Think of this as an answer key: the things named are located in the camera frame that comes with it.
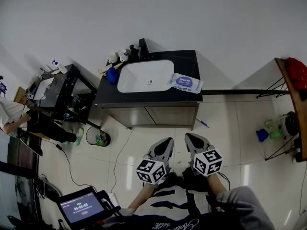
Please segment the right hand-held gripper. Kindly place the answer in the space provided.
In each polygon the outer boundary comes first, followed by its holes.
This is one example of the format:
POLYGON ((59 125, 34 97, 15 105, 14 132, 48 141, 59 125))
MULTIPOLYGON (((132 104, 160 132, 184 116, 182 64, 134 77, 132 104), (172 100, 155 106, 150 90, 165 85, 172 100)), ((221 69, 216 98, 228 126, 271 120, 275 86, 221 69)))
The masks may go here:
POLYGON ((206 150, 211 144, 203 136, 194 133, 185 134, 185 143, 192 155, 189 165, 195 175, 208 177, 218 173, 223 165, 223 158, 217 149, 206 150))

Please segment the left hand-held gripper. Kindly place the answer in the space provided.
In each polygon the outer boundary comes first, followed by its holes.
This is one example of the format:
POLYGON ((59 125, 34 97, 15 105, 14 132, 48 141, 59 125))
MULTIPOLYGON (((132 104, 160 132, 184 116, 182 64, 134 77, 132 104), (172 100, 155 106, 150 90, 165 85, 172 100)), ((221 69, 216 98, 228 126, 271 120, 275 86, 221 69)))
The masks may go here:
POLYGON ((168 161, 172 156, 173 148, 173 138, 164 138, 154 143, 136 168, 138 178, 151 185, 165 181, 170 172, 168 161))

